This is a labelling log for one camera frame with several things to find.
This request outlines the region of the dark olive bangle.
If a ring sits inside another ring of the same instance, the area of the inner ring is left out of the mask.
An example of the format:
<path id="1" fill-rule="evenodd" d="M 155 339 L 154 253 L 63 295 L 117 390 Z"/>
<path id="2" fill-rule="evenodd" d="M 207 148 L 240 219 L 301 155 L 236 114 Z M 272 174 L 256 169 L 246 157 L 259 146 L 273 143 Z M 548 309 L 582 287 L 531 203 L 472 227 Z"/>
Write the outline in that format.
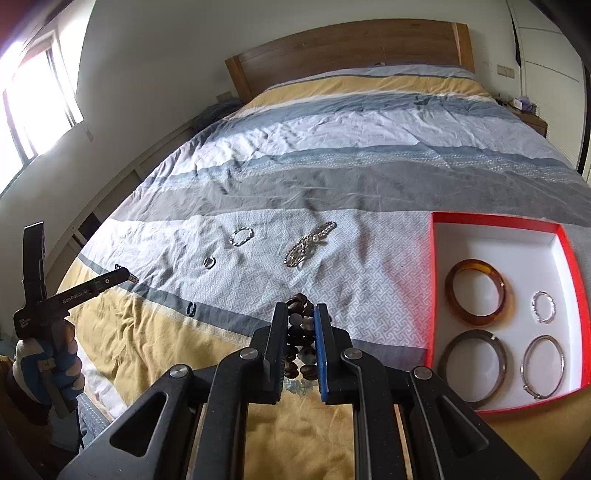
<path id="1" fill-rule="evenodd" d="M 487 405 L 504 386 L 508 356 L 500 339 L 471 329 L 451 340 L 440 355 L 437 373 L 474 410 Z"/>

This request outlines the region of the amber resin bangle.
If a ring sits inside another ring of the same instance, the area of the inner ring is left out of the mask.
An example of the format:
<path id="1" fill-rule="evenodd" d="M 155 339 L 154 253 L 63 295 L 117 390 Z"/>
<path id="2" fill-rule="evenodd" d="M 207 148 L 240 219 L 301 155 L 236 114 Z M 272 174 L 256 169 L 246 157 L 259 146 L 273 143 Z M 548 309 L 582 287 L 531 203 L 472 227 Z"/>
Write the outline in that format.
<path id="1" fill-rule="evenodd" d="M 499 271 L 480 259 L 454 265 L 444 282 L 451 311 L 464 323 L 485 327 L 499 320 L 507 305 L 507 286 Z"/>

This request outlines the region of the red jewelry box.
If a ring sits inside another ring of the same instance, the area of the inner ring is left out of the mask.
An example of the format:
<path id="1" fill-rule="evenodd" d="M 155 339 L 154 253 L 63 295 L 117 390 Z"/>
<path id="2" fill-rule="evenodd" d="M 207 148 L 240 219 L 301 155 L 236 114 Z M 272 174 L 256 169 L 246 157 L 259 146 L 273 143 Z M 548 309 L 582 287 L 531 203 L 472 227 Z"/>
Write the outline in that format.
<path id="1" fill-rule="evenodd" d="M 508 356 L 504 386 L 483 408 L 483 415 L 548 404 L 590 385 L 590 313 L 579 263 L 565 228 L 520 217 L 435 212 L 431 220 L 434 313 L 426 363 L 437 371 L 440 355 L 457 335 L 471 329 L 494 333 Z M 502 275 L 507 286 L 504 315 L 491 325 L 473 327 L 450 309 L 444 282 L 461 260 L 480 259 Z M 537 336 L 553 336 L 566 357 L 560 391 L 535 401 L 523 390 L 520 366 Z"/>

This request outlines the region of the thin gold bangle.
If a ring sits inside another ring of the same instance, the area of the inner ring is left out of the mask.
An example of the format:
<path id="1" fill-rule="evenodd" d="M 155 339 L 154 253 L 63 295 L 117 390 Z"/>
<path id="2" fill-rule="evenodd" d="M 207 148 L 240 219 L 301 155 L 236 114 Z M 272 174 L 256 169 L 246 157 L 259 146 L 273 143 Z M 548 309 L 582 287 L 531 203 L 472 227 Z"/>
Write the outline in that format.
<path id="1" fill-rule="evenodd" d="M 566 357 L 560 343 L 551 335 L 534 338 L 527 346 L 520 366 L 523 390 L 535 401 L 556 395 L 566 374 Z"/>

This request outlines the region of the window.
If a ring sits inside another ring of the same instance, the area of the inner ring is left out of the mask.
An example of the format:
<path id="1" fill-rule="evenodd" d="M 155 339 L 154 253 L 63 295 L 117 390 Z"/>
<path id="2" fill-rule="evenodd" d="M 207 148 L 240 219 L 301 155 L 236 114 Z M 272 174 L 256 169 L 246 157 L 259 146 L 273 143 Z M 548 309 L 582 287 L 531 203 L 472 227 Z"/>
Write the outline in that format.
<path id="1" fill-rule="evenodd" d="M 82 122 L 57 33 L 46 33 L 1 88 L 1 190 Z"/>

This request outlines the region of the striped bed duvet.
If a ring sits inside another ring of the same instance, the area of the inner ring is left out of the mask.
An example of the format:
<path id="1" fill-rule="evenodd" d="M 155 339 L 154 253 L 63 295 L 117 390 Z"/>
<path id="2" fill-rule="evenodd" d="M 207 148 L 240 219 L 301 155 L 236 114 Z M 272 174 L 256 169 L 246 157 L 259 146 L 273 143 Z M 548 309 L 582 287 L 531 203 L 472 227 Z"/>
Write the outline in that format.
<path id="1" fill-rule="evenodd" d="M 85 392 L 119 417 L 169 367 L 214 365 L 277 302 L 328 305 L 399 367 L 427 357 L 435 211 L 562 224 L 590 272 L 590 189 L 468 71 L 349 69 L 266 89 L 169 155 L 62 281 L 116 264 L 138 283 L 71 313 Z"/>

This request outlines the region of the dark clothes pile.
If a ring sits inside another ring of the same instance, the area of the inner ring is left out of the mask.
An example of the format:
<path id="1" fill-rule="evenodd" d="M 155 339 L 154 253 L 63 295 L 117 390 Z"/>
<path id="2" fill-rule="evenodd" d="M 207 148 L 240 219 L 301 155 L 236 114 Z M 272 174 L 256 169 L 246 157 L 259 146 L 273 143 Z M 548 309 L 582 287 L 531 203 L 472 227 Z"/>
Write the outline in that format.
<path id="1" fill-rule="evenodd" d="M 225 116 L 235 113 L 242 106 L 242 100 L 235 97 L 218 101 L 215 104 L 207 106 L 204 111 L 197 114 L 191 122 L 191 128 L 194 133 L 198 133 Z"/>

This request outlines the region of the wooden nightstand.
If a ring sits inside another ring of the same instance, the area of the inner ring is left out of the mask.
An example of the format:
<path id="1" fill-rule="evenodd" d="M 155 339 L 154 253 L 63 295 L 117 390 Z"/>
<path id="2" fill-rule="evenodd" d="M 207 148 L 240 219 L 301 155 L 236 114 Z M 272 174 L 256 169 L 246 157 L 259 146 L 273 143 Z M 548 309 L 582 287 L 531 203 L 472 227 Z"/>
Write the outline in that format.
<path id="1" fill-rule="evenodd" d="M 495 100 L 544 138 L 547 137 L 548 123 L 538 115 L 538 107 L 529 97 L 497 96 Z"/>

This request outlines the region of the wooden headboard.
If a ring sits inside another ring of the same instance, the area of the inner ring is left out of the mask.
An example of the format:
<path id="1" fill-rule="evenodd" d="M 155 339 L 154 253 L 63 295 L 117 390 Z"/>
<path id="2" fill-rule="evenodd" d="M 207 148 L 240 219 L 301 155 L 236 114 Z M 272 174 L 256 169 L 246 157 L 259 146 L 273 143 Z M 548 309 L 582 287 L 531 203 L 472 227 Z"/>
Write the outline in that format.
<path id="1" fill-rule="evenodd" d="M 376 64 L 430 64 L 475 71 L 469 27 L 427 19 L 375 19 L 305 30 L 225 60 L 242 102 L 273 85 Z"/>

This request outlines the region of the white wardrobe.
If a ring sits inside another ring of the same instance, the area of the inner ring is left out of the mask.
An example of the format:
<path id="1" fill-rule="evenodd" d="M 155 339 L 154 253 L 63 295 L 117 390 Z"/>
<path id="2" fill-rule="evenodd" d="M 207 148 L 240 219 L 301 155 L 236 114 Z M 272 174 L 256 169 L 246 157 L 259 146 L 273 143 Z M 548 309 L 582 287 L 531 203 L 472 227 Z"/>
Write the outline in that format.
<path id="1" fill-rule="evenodd" d="M 583 63 L 559 27 L 530 1 L 508 3 L 521 56 L 522 93 L 548 125 L 547 139 L 589 178 L 584 147 L 586 84 Z"/>

